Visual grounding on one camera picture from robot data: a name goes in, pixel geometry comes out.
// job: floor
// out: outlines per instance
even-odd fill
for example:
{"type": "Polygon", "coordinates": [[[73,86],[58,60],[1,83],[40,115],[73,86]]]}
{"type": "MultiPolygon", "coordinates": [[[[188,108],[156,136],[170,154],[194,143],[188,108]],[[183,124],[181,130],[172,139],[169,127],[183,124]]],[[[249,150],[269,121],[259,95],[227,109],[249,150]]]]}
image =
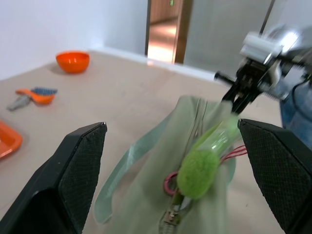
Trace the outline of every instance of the floor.
{"type": "Polygon", "coordinates": [[[151,25],[147,57],[172,62],[177,19],[151,25]]]}

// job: wooden door frame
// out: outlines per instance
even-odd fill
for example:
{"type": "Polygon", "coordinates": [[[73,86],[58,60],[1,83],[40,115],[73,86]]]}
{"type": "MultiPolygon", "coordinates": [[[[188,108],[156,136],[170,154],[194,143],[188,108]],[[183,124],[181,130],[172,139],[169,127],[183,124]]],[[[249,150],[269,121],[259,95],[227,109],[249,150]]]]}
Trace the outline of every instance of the wooden door frame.
{"type": "Polygon", "coordinates": [[[193,9],[193,0],[183,0],[181,2],[175,35],[175,46],[173,57],[174,63],[183,64],[184,62],[192,9],[193,9]]]}
{"type": "Polygon", "coordinates": [[[145,56],[146,57],[147,57],[147,52],[148,52],[148,41],[150,39],[151,6],[152,6],[152,0],[147,0],[146,33],[145,33],[145,56]]]}

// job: metal rod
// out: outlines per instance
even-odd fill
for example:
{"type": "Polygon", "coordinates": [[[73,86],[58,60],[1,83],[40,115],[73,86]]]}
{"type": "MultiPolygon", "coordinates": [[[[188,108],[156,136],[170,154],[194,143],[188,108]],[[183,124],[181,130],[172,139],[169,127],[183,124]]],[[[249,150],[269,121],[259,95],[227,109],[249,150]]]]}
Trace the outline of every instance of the metal rod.
{"type": "Polygon", "coordinates": [[[271,3],[270,3],[269,9],[268,9],[267,14],[266,14],[266,16],[264,18],[264,21],[263,21],[263,24],[262,24],[262,27],[261,27],[261,30],[260,30],[260,34],[263,34],[263,32],[264,32],[265,26],[268,23],[268,20],[269,20],[270,14],[272,12],[272,9],[274,7],[275,1],[276,0],[272,0],[271,3]]]}

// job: fabric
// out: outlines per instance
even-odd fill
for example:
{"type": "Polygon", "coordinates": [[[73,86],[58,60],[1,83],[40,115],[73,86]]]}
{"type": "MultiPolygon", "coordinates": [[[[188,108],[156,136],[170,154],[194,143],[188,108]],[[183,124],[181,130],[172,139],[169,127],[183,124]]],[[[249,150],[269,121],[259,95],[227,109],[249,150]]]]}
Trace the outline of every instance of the fabric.
{"type": "MultiPolygon", "coordinates": [[[[174,228],[161,227],[161,219],[171,204],[172,198],[164,193],[165,177],[178,171],[193,139],[229,117],[232,106],[229,102],[206,102],[196,97],[181,97],[172,114],[141,138],[153,148],[150,157],[141,168],[133,183],[125,193],[118,209],[113,212],[108,234],[226,234],[227,211],[226,189],[233,178],[235,160],[222,164],[217,172],[212,188],[198,201],[193,201],[181,223],[174,228]]],[[[111,197],[126,168],[130,168],[147,152],[147,148],[129,151],[113,170],[95,201],[94,216],[98,223],[105,223],[111,216],[111,197]]]]}
{"type": "Polygon", "coordinates": [[[298,86],[294,96],[292,93],[284,102],[280,102],[283,127],[291,130],[306,146],[312,150],[312,89],[309,83],[298,86]],[[294,106],[293,98],[298,108],[309,117],[307,119],[294,106]]]}

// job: green pouch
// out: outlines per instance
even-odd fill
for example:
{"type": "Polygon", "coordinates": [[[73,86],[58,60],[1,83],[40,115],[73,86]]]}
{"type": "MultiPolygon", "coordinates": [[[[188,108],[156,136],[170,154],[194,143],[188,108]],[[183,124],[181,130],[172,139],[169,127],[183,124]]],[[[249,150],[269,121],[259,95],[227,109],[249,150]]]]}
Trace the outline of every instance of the green pouch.
{"type": "MultiPolygon", "coordinates": [[[[179,170],[186,153],[200,136],[213,127],[215,130],[231,116],[231,109],[229,102],[181,97],[167,118],[134,143],[95,201],[96,222],[109,221],[105,234],[227,234],[226,190],[234,176],[234,158],[219,166],[212,187],[201,199],[191,202],[177,226],[164,225],[162,221],[172,201],[163,190],[163,182],[168,174],[179,170]],[[148,153],[148,159],[124,193],[117,210],[112,212],[112,197],[118,183],[128,169],[148,153]]],[[[214,141],[214,130],[205,142],[214,141]]],[[[239,138],[239,134],[227,142],[229,146],[234,138],[239,138]]]]}

